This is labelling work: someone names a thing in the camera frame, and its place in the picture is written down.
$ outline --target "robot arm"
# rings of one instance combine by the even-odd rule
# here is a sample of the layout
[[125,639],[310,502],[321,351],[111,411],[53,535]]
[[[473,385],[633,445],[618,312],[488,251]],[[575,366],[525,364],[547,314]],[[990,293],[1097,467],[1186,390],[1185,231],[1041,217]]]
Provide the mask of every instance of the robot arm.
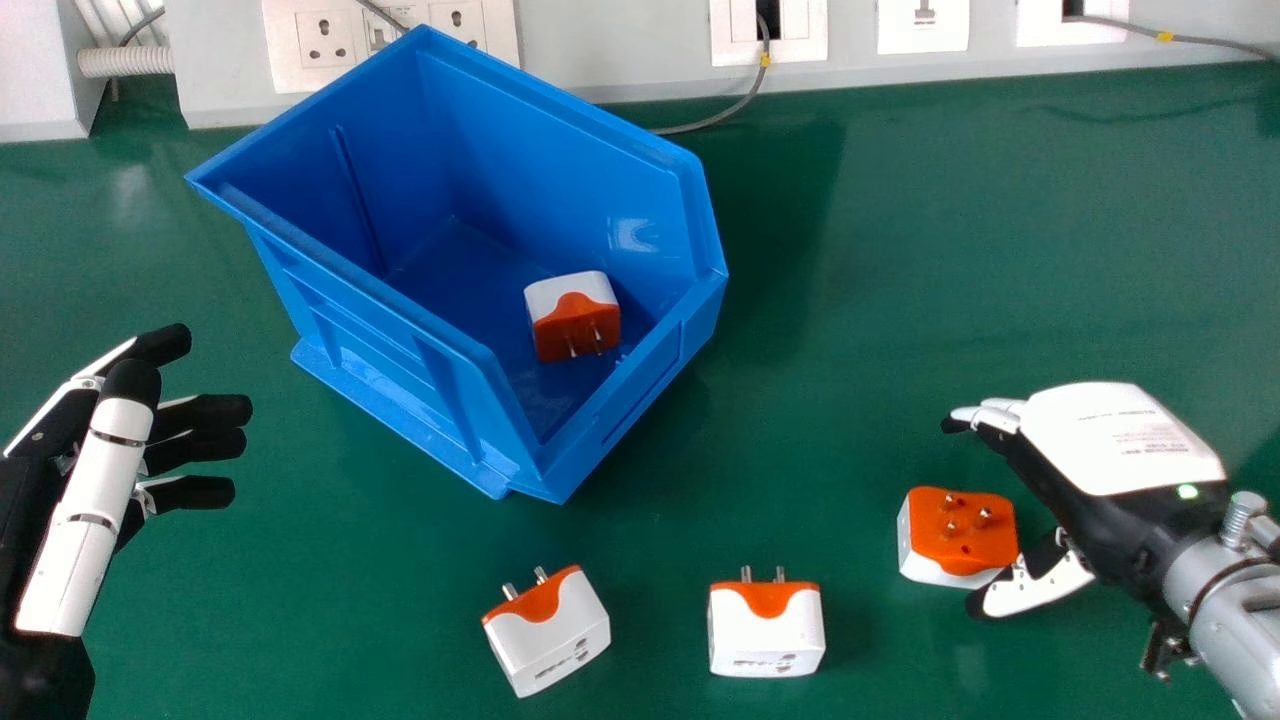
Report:
[[159,402],[156,365],[189,348],[184,325],[122,343],[63,383],[0,457],[0,719],[83,717],[93,671],[79,635],[111,556],[147,518],[234,498],[228,478],[142,479],[244,450],[247,397]]
[[[1152,610],[1144,670],[1167,680],[1171,662],[1203,661],[1243,716],[1280,717],[1280,527],[1260,496],[1230,495],[1190,428],[1137,386],[1078,383],[960,407],[942,429],[975,432],[1062,528],[1056,552],[1028,551],[975,591],[973,614],[1021,612],[1096,577]],[[1002,593],[1014,584],[1044,592]]]

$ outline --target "plug adapter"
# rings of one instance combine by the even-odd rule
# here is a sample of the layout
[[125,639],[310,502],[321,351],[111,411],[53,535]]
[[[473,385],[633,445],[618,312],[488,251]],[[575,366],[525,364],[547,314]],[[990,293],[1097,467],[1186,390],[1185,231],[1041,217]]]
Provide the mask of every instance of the plug adapter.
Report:
[[897,566],[918,583],[977,589],[1018,560],[1014,503],[998,495],[911,488],[897,514]]
[[618,299],[599,270],[538,281],[525,288],[525,306],[541,363],[600,355],[622,340]]
[[582,569],[570,565],[552,577],[534,568],[538,584],[524,594],[502,585],[507,601],[481,624],[516,697],[561,682],[609,647],[609,615]]
[[822,594],[814,583],[716,583],[707,602],[710,669],[730,678],[797,678],[818,669],[827,651]]

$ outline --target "blue plastic bin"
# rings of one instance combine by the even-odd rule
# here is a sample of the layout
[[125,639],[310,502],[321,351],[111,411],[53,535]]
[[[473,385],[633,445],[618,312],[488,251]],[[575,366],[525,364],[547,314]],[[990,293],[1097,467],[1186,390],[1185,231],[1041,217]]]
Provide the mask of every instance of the blue plastic bin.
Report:
[[[293,360],[494,498],[564,502],[728,278],[692,154],[429,28],[187,179],[247,228]],[[524,288],[580,270],[622,345],[539,364]]]

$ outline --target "outlet plate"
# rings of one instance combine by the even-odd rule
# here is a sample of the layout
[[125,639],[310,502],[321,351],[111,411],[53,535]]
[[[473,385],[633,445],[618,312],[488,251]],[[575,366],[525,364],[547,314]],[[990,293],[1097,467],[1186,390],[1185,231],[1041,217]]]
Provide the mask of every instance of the outlet plate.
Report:
[[[379,1],[407,27],[429,24],[520,67],[513,0]],[[314,92],[399,37],[355,0],[262,0],[271,85],[278,94]]]
[[881,55],[963,53],[969,49],[969,0],[878,0]]
[[[709,0],[712,65],[754,65],[760,61],[755,0]],[[769,41],[774,63],[827,59],[827,0],[778,0],[781,38]]]
[[[1084,0],[1084,14],[1129,19],[1129,0]],[[1018,0],[1016,45],[1044,47],[1051,45],[1100,45],[1124,42],[1126,31],[1091,24],[1064,23],[1062,0]]]

